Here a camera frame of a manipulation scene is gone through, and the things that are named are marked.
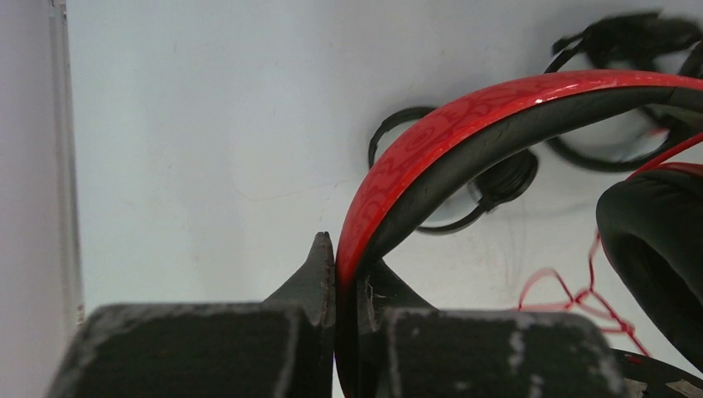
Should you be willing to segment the red headphones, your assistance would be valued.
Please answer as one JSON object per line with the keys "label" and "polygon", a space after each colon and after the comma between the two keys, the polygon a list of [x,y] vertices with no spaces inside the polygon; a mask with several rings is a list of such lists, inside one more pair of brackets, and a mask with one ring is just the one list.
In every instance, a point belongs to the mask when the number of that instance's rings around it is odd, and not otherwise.
{"label": "red headphones", "polygon": [[356,280],[463,184],[500,161],[642,102],[702,110],[702,82],[616,89],[584,70],[493,85],[446,104],[394,141],[354,196],[337,247],[335,354],[342,390],[358,397]]}

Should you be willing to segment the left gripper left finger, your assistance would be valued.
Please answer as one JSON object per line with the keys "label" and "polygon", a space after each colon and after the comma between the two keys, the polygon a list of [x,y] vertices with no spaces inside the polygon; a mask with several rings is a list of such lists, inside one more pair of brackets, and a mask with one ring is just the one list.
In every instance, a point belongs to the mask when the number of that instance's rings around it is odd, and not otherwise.
{"label": "left gripper left finger", "polygon": [[329,397],[335,327],[330,236],[256,303],[118,303],[74,335],[49,397]]}

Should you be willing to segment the small black headphones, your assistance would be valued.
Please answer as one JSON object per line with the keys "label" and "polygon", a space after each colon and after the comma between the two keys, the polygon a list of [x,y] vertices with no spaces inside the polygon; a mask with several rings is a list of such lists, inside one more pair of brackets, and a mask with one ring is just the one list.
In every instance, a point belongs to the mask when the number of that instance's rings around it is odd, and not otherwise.
{"label": "small black headphones", "polygon": [[[376,162],[380,140],[392,129],[409,122],[416,122],[431,112],[432,106],[415,106],[401,109],[385,118],[374,132],[367,150],[368,167]],[[461,219],[443,226],[419,226],[416,230],[426,235],[449,235],[459,232],[496,207],[521,196],[533,183],[539,169],[538,157],[529,149],[520,151],[490,167],[467,184],[467,189],[480,195],[476,206]]]}

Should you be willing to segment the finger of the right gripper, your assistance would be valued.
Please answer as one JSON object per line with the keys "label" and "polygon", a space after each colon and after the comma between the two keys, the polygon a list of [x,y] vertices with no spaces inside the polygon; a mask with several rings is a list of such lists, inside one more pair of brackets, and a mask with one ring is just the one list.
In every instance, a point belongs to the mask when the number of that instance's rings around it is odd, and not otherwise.
{"label": "finger of the right gripper", "polygon": [[631,397],[702,398],[702,379],[675,366],[633,352],[612,349]]}

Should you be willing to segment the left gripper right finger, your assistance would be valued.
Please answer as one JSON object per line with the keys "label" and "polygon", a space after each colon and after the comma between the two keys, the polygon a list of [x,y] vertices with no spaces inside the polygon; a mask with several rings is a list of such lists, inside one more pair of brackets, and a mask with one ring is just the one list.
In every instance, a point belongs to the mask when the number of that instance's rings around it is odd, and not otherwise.
{"label": "left gripper right finger", "polygon": [[624,397],[616,358],[579,315],[441,310],[378,263],[356,283],[362,397]]}

